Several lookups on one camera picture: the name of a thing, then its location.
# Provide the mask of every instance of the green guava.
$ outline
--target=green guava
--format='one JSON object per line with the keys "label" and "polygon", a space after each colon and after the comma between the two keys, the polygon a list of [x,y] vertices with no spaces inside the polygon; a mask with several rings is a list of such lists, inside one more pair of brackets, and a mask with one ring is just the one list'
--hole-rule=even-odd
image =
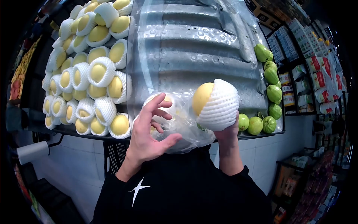
{"label": "green guava", "polygon": [[270,56],[268,57],[268,61],[272,61],[274,59],[274,55],[272,54],[272,52],[270,51]]}
{"label": "green guava", "polygon": [[277,104],[271,104],[268,107],[268,115],[273,117],[275,120],[278,120],[282,115],[281,107],[279,105],[277,105]]}
{"label": "green guava", "polygon": [[257,44],[253,49],[255,51],[257,60],[259,60],[261,62],[272,60],[272,58],[273,58],[272,52],[264,45]]}
{"label": "green guava", "polygon": [[239,131],[243,132],[248,128],[249,119],[246,114],[239,115]]}
{"label": "green guava", "polygon": [[279,81],[279,77],[277,76],[277,70],[275,70],[274,68],[267,68],[263,75],[265,76],[267,82],[272,85],[276,85]]}
{"label": "green guava", "polygon": [[258,135],[263,128],[263,121],[259,117],[251,117],[249,119],[247,132],[251,135]]}
{"label": "green guava", "polygon": [[271,116],[265,117],[263,119],[262,130],[267,134],[271,134],[275,129],[276,129],[276,120]]}
{"label": "green guava", "polygon": [[282,100],[282,91],[278,86],[269,85],[266,89],[268,99],[275,103],[280,104]]}
{"label": "green guava", "polygon": [[276,64],[273,62],[273,61],[267,61],[265,63],[265,66],[263,67],[265,70],[268,69],[268,68],[273,68],[275,69],[275,71],[277,72],[277,66]]}
{"label": "green guava", "polygon": [[277,86],[278,88],[281,88],[281,82],[278,81],[277,84],[275,84],[275,86]]}

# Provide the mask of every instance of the snack package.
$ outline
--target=snack package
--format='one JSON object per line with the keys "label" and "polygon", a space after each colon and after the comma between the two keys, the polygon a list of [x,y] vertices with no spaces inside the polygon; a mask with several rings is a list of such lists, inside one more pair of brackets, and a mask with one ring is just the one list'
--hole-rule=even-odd
{"label": "snack package", "polygon": [[293,79],[294,80],[298,79],[302,73],[305,73],[305,74],[307,73],[305,66],[303,64],[297,65],[294,69],[292,69]]}
{"label": "snack package", "polygon": [[306,62],[308,64],[308,69],[310,70],[310,73],[318,72],[321,69],[317,55],[306,58]]}
{"label": "snack package", "polygon": [[292,85],[282,86],[281,89],[282,89],[282,93],[283,93],[283,94],[287,94],[287,93],[289,93],[289,92],[293,92]]}
{"label": "snack package", "polygon": [[280,74],[280,82],[281,82],[281,85],[286,85],[286,84],[289,84],[291,82],[290,75],[289,75],[288,72]]}
{"label": "snack package", "polygon": [[298,96],[298,106],[304,106],[306,104],[312,103],[312,96],[311,95],[302,95]]}
{"label": "snack package", "polygon": [[293,93],[289,92],[284,94],[284,106],[292,106],[295,105],[295,97]]}

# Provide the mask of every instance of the packaged product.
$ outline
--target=packaged product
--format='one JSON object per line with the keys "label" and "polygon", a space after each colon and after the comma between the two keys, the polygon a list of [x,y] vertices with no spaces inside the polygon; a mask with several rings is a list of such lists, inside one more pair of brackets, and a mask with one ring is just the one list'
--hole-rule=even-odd
{"label": "packaged product", "polygon": [[318,57],[319,64],[321,65],[321,68],[324,68],[329,75],[330,78],[332,78],[331,75],[331,65],[329,63],[329,60],[327,57]]}
{"label": "packaged product", "polygon": [[296,82],[297,93],[303,92],[307,89],[308,89],[308,83],[305,79],[300,82]]}
{"label": "packaged product", "polygon": [[288,72],[280,74],[280,82],[281,82],[281,85],[286,85],[286,84],[289,84],[291,82],[290,75],[289,75]]}
{"label": "packaged product", "polygon": [[334,114],[338,106],[338,102],[323,103],[319,105],[319,110],[322,114]]}
{"label": "packaged product", "polygon": [[303,64],[302,65],[297,65],[294,69],[292,69],[293,79],[294,80],[298,79],[302,73],[307,74],[305,66]]}
{"label": "packaged product", "polygon": [[333,102],[335,99],[335,95],[326,87],[318,89],[315,92],[315,96],[319,103]]}
{"label": "packaged product", "polygon": [[306,62],[308,64],[308,68],[310,73],[318,72],[321,68],[320,63],[317,59],[317,56],[314,55],[312,57],[306,58]]}
{"label": "packaged product", "polygon": [[311,95],[302,95],[298,96],[298,106],[304,106],[306,104],[312,103],[312,96]]}
{"label": "packaged product", "polygon": [[318,72],[311,74],[311,77],[313,81],[313,87],[315,89],[319,89],[326,86],[326,78],[329,78],[329,75],[327,74],[326,70],[321,69]]}
{"label": "packaged product", "polygon": [[284,94],[284,106],[292,106],[295,105],[295,98],[293,93],[289,92]]}
{"label": "packaged product", "polygon": [[292,85],[282,86],[281,89],[283,94],[293,92]]}

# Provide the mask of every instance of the red and white package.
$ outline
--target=red and white package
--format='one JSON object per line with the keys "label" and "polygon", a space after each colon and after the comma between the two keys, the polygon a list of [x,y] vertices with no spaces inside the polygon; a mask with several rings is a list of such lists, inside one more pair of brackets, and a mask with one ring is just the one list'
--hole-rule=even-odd
{"label": "red and white package", "polygon": [[326,78],[328,76],[326,70],[321,69],[316,73],[311,74],[312,81],[313,81],[313,87],[315,89],[323,88],[326,86]]}
{"label": "red and white package", "polygon": [[311,73],[318,72],[321,69],[318,57],[316,55],[306,58],[306,62]]}
{"label": "red and white package", "polygon": [[318,61],[320,62],[321,68],[324,68],[329,75],[329,77],[332,79],[331,74],[331,65],[329,63],[329,60],[327,57],[318,57]]}
{"label": "red and white package", "polygon": [[338,106],[338,102],[323,103],[319,105],[319,110],[322,114],[334,114]]}
{"label": "red and white package", "polygon": [[328,88],[323,87],[315,92],[315,96],[319,103],[329,103],[333,102],[337,95],[333,94]]}

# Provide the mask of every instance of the box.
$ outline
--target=box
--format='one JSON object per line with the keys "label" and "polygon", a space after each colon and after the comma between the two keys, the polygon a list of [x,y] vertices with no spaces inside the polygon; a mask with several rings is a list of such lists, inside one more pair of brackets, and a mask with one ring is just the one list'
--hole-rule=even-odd
{"label": "box", "polygon": [[281,195],[285,189],[287,179],[290,176],[292,176],[294,172],[295,172],[295,170],[293,168],[281,166],[280,175],[279,175],[279,178],[276,183],[276,189],[275,189],[276,196],[281,197]]}
{"label": "box", "polygon": [[305,58],[309,58],[309,57],[314,56],[314,54],[315,54],[315,52],[314,52],[314,50],[312,49],[312,50],[310,50],[310,51],[304,53],[303,56],[304,56]]}
{"label": "box", "polygon": [[286,210],[280,207],[279,212],[277,213],[277,215],[275,215],[274,223],[280,224],[285,217],[286,217]]}
{"label": "box", "polygon": [[298,180],[300,179],[299,176],[293,175],[292,177],[287,178],[285,189],[283,190],[283,194],[291,197],[297,187]]}

